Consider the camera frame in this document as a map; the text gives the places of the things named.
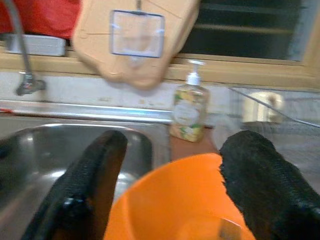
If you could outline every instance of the sink basin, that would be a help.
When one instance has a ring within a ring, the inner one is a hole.
[[[107,130],[128,139],[114,199],[170,161],[168,130],[161,124],[0,117],[0,239],[20,239],[53,183]]]

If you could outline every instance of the orange plastic basin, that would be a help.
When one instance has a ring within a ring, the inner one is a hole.
[[[221,219],[255,238],[231,199],[215,153],[169,163],[137,181],[113,205],[104,240],[216,240]]]

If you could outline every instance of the cutting board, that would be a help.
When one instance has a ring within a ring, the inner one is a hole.
[[[164,78],[171,58],[183,47],[198,17],[200,0],[142,0],[142,11],[165,17],[164,46],[160,58],[144,58],[139,67],[130,57],[110,53],[112,10],[136,10],[135,0],[83,0],[72,45],[78,57],[110,81],[147,90]]]

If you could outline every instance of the metal faucet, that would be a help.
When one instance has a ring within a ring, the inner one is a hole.
[[[18,43],[21,50],[22,59],[24,62],[25,71],[20,72],[22,81],[19,87],[16,89],[15,93],[18,96],[23,96],[25,94],[32,94],[38,90],[46,89],[46,82],[43,80],[37,80],[33,74],[30,66],[29,55],[27,53],[26,43],[24,40],[24,31],[22,29],[21,20],[17,7],[13,0],[2,0],[9,12],[9,16],[16,33]]]

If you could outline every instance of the pump dispenser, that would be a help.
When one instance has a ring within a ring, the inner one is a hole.
[[[174,95],[170,134],[190,142],[199,141],[204,134],[204,124],[209,101],[209,91],[200,86],[198,67],[204,62],[189,60],[193,71],[186,84],[179,86]]]

